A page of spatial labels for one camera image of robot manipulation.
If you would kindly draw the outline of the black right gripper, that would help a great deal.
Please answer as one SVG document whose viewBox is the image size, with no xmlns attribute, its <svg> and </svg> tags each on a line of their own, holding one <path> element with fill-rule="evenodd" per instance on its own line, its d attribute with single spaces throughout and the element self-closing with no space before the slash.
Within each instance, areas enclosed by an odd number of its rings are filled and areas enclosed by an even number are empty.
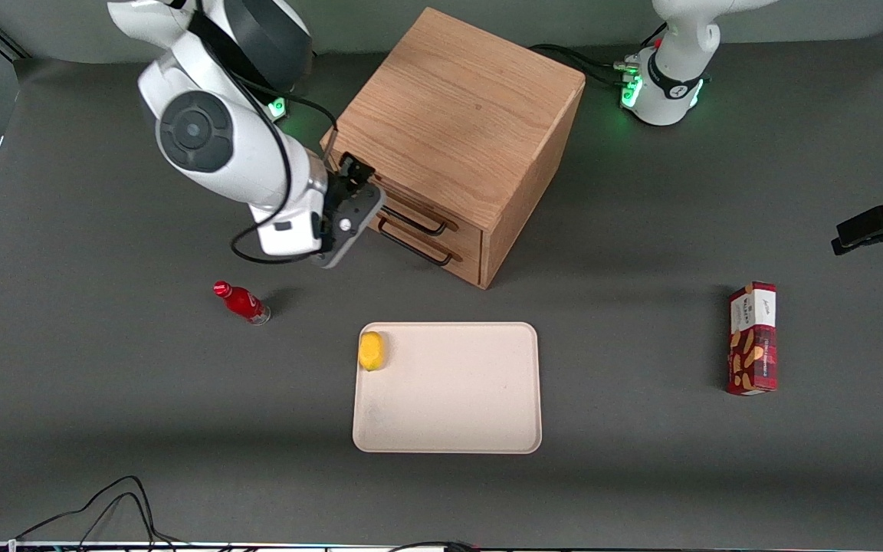
<svg viewBox="0 0 883 552">
<path fill-rule="evenodd" d="M 351 202 L 363 202 L 370 196 L 368 181 L 375 169 L 352 153 L 340 158 L 340 174 L 327 172 L 327 191 L 323 196 L 323 252 L 344 248 L 348 235 L 357 224 L 350 219 Z"/>
</svg>

